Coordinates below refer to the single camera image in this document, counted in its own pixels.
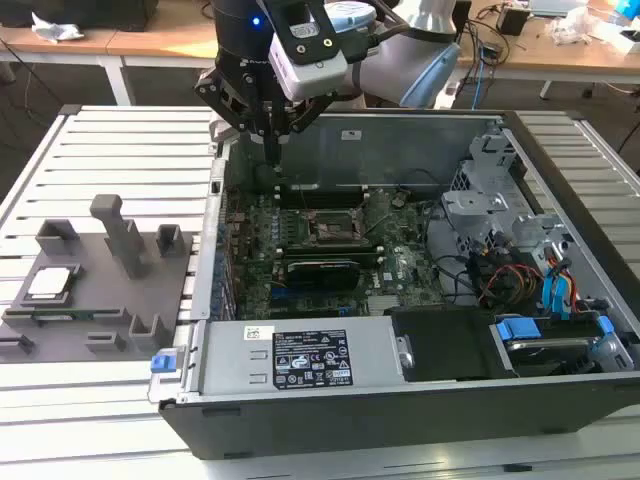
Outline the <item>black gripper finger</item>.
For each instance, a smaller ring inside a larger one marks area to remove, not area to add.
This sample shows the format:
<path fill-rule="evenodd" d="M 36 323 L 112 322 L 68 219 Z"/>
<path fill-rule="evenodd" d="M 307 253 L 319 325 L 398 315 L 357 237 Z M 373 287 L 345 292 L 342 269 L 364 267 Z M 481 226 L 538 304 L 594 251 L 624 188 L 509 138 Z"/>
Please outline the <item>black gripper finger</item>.
<path fill-rule="evenodd" d="M 300 133 L 319 117 L 333 102 L 334 93 L 315 96 L 298 104 L 280 94 L 273 101 L 273 164 L 281 160 L 281 141 L 291 133 Z"/>
<path fill-rule="evenodd" d="M 265 102 L 261 98 L 259 76 L 241 69 L 232 78 L 236 83 L 225 79 L 220 69 L 210 68 L 199 77 L 195 92 L 235 130 L 249 133 L 256 141 L 261 141 L 264 160 L 268 165 L 273 165 L 274 134 Z"/>

